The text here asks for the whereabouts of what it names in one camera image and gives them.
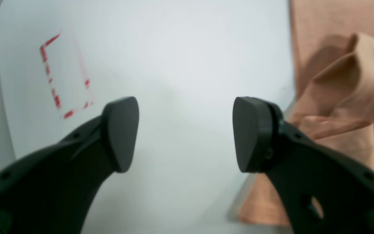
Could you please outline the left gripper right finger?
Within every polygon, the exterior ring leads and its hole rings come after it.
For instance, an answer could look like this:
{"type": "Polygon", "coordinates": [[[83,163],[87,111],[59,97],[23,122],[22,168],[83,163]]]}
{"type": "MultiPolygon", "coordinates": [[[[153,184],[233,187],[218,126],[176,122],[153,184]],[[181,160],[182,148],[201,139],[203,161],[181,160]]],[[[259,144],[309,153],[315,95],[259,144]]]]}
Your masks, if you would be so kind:
{"type": "Polygon", "coordinates": [[[279,107],[237,97],[232,111],[237,164],[274,185],[295,234],[374,234],[374,172],[318,145],[279,107]]]}

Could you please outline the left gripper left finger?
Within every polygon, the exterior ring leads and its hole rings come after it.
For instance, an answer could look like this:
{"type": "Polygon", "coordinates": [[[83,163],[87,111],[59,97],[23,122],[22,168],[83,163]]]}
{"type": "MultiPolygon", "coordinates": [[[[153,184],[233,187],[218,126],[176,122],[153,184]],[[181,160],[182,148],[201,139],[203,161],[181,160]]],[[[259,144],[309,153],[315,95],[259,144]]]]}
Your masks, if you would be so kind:
{"type": "Polygon", "coordinates": [[[0,234],[79,234],[108,177],[129,170],[139,105],[124,97],[56,144],[0,171],[0,234]]]}

